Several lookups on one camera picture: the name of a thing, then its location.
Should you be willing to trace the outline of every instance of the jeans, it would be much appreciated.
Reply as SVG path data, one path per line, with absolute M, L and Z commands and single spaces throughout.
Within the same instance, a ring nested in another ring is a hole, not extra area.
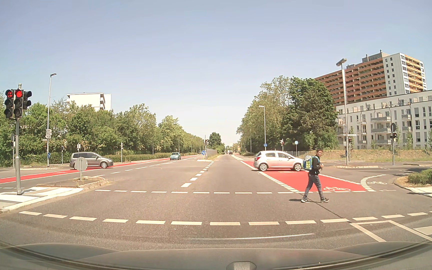
M 306 186 L 306 190 L 304 191 L 303 198 L 308 198 L 308 192 L 313 187 L 313 184 L 316 185 L 316 188 L 318 189 L 319 198 L 322 200 L 325 198 L 323 195 L 323 190 L 321 189 L 321 181 L 319 181 L 319 176 L 316 174 L 310 174 L 308 173 L 308 185 Z

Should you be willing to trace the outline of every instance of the bicycle symbol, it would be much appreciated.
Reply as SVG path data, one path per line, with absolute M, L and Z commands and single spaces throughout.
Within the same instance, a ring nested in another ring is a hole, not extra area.
M 381 184 L 381 185 L 387 185 L 388 183 L 380 182 L 380 181 L 371 181 L 371 182 L 367 182 L 367 184 Z
M 325 187 L 323 188 L 325 191 L 351 191 L 351 189 L 349 188 L 345 188 L 345 187 Z

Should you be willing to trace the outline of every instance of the gray minivan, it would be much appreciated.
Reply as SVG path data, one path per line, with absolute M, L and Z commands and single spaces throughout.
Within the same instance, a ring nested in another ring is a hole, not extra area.
M 88 161 L 88 167 L 101 167 L 106 169 L 110 166 L 113 166 L 113 160 L 107 157 L 101 156 L 94 152 L 78 152 L 71 155 L 69 167 L 75 169 L 75 161 L 78 159 L 78 157 L 85 158 Z

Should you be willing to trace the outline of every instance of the building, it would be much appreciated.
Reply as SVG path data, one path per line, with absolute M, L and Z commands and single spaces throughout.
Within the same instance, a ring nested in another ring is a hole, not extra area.
M 96 111 L 106 110 L 111 111 L 111 94 L 104 93 L 77 93 L 67 94 L 66 102 L 74 101 L 76 105 L 91 105 Z
M 388 96 L 426 91 L 424 65 L 411 56 L 380 51 L 366 55 L 359 64 L 346 66 L 347 102 L 373 100 Z M 324 83 L 334 99 L 334 105 L 344 104 L 341 70 L 315 78 Z
M 391 123 L 400 131 L 400 144 L 395 146 L 405 146 L 409 133 L 416 149 L 424 149 L 428 142 L 432 128 L 432 90 L 353 102 L 346 108 L 348 131 L 356 135 L 351 137 L 354 149 L 391 146 Z M 344 148 L 344 104 L 337 105 L 336 110 L 339 113 L 336 135 L 340 147 Z

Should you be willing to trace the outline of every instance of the car wheel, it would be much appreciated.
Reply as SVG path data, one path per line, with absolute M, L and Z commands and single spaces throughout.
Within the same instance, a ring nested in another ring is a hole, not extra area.
M 300 163 L 296 163 L 296 164 L 294 164 L 294 167 L 293 167 L 293 171 L 301 171 L 301 164 Z
M 265 172 L 268 170 L 268 165 L 266 163 L 261 163 L 258 168 L 261 172 Z

